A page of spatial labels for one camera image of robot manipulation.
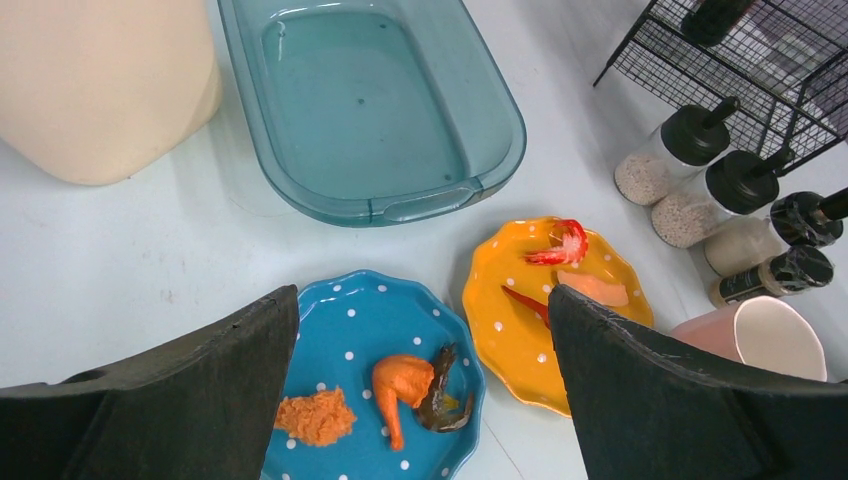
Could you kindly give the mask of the dark sauce bottle red label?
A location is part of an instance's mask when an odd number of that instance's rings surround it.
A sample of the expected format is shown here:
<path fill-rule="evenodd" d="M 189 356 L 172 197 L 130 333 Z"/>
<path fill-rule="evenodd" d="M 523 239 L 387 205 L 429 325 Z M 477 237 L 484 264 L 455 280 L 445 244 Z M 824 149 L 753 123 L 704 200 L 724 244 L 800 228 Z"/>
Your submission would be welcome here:
<path fill-rule="evenodd" d="M 720 44 L 755 4 L 755 0 L 696 1 L 683 17 L 681 33 L 692 43 L 714 47 Z"/>

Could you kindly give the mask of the black wire rack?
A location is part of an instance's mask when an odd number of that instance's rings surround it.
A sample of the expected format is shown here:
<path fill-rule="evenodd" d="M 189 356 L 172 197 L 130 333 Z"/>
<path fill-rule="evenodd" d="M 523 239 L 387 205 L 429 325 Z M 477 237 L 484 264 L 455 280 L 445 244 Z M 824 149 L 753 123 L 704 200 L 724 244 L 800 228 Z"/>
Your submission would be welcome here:
<path fill-rule="evenodd" d="M 608 58 L 673 107 L 740 109 L 733 144 L 762 157 L 783 147 L 788 174 L 847 140 L 847 4 L 755 1 L 714 46 L 692 38 L 695 1 L 651 1 Z"/>

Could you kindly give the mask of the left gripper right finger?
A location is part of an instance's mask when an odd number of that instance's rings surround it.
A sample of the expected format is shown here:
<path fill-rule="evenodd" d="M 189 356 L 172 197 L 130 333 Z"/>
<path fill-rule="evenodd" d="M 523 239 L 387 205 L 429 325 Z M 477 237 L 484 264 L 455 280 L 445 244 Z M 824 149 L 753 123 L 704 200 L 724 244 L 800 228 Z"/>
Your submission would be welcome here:
<path fill-rule="evenodd" d="M 591 479 L 843 479 L 847 388 L 728 360 L 565 285 L 551 336 Z"/>

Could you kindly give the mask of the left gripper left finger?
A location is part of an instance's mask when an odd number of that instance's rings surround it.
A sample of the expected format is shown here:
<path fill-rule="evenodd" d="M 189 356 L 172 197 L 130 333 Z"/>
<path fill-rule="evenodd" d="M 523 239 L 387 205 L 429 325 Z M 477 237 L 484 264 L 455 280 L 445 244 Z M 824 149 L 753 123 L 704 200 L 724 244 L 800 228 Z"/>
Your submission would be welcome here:
<path fill-rule="evenodd" d="M 1 392 L 5 479 L 257 479 L 299 330 L 282 286 L 172 341 Z"/>

